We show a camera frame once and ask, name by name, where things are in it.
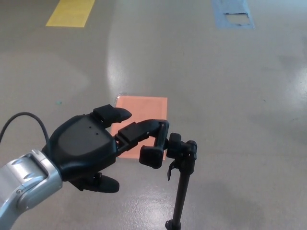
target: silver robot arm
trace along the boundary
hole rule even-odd
[[[0,168],[0,229],[10,230],[27,210],[62,188],[62,178],[52,162],[38,150]]]

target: black pole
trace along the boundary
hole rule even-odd
[[[181,229],[180,219],[182,215],[184,202],[186,199],[189,180],[190,180],[189,174],[185,174],[185,173],[180,174],[173,219],[169,220],[165,224],[168,230],[180,230]]]
[[[165,223],[165,227],[167,230],[181,230],[180,219],[187,195],[190,176],[194,172],[195,160],[197,158],[196,156],[197,144],[195,141],[190,140],[187,143],[180,142],[179,145],[180,145],[179,149],[181,150],[179,152],[182,152],[183,154],[180,157],[175,158],[175,161],[173,161],[173,163],[169,166],[168,169],[168,179],[170,178],[171,171],[174,168],[179,169],[180,179],[177,189],[173,219]]]

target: epoxy floor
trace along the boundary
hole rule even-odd
[[[209,0],[96,0],[85,28],[45,27],[57,0],[1,0],[0,123],[49,133],[119,93],[168,98],[171,132],[197,141],[183,230],[307,228],[307,4],[248,0],[255,30],[214,24]],[[41,148],[21,118],[0,164]],[[178,174],[120,159],[117,194],[70,184],[13,230],[163,230]]]

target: black metal rod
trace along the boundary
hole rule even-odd
[[[173,215],[173,219],[172,219],[173,226],[179,226],[180,225],[180,219],[181,219],[181,215],[182,215],[184,201],[186,199],[186,194],[187,194],[188,185],[189,185],[189,179],[190,179],[189,174],[187,174],[187,173],[181,173],[180,174],[177,196],[176,196],[175,209],[174,209],[174,215]]]

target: black cable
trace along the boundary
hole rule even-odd
[[[19,116],[29,116],[33,119],[35,119],[39,125],[41,126],[42,130],[43,130],[43,133],[44,133],[44,136],[45,136],[45,139],[46,139],[46,147],[47,147],[47,151],[48,153],[45,153],[47,154],[47,156],[49,158],[51,158],[51,144],[50,144],[50,140],[49,140],[49,136],[48,136],[48,133],[47,133],[47,130],[46,130],[46,127],[44,125],[44,123],[42,122],[41,119],[38,118],[38,116],[32,114],[32,113],[29,113],[29,112],[21,112],[21,113],[17,113],[15,114],[14,116],[12,116],[6,123],[5,125],[3,126],[2,130],[1,130],[1,133],[0,133],[0,143],[2,141],[2,138],[3,138],[3,135],[7,129],[7,127],[9,126],[9,124],[14,120],[16,119],[17,117]]]

